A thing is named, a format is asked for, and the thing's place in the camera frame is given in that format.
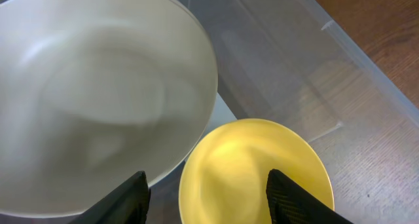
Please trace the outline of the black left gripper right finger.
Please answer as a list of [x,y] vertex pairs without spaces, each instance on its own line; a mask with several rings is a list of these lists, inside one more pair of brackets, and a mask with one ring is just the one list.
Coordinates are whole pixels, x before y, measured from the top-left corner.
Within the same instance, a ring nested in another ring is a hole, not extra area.
[[266,196],[275,224],[351,224],[277,169],[269,171]]

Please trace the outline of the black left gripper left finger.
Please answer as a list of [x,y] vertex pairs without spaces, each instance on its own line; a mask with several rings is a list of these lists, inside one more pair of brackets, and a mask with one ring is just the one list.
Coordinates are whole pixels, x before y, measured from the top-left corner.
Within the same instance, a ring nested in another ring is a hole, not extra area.
[[145,224],[151,190],[138,171],[70,224]]

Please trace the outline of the yellow small bowl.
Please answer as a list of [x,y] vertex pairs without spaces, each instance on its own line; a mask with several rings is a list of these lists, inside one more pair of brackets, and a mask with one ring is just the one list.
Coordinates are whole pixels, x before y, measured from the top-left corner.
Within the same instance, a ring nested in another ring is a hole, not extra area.
[[329,208],[327,171],[294,131],[264,119],[241,119],[207,134],[184,166],[179,212],[184,224],[270,223],[269,171],[277,169]]

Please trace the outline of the beige large bowl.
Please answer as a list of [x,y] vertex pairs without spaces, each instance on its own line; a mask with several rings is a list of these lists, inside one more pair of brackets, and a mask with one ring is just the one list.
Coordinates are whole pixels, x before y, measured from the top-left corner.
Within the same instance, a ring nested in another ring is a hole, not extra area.
[[167,176],[217,95],[208,34],[177,0],[1,4],[1,212],[84,212],[132,174]]

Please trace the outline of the white label in container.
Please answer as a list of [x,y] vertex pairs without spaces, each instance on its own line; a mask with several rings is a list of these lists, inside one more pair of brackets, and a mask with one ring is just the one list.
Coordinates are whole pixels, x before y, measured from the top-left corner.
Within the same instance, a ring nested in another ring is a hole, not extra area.
[[211,114],[211,117],[209,119],[209,123],[206,126],[206,129],[204,130],[204,133],[202,136],[207,135],[212,130],[216,129],[219,126],[222,126],[226,123],[235,121],[236,117],[232,113],[232,111],[229,109],[225,101],[222,99],[222,97],[217,94],[216,95],[216,101],[215,106],[213,108],[213,112]]

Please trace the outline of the clear plastic storage container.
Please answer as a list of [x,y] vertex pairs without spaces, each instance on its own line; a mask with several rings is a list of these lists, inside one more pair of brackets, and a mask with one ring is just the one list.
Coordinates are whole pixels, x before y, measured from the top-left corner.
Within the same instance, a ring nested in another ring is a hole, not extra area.
[[[418,110],[314,0],[177,0],[204,28],[217,94],[237,120],[298,134],[329,176],[335,211],[353,223],[418,222]],[[194,148],[205,136],[200,136]],[[151,186],[149,223],[183,223],[187,159]],[[66,223],[18,217],[2,223]]]

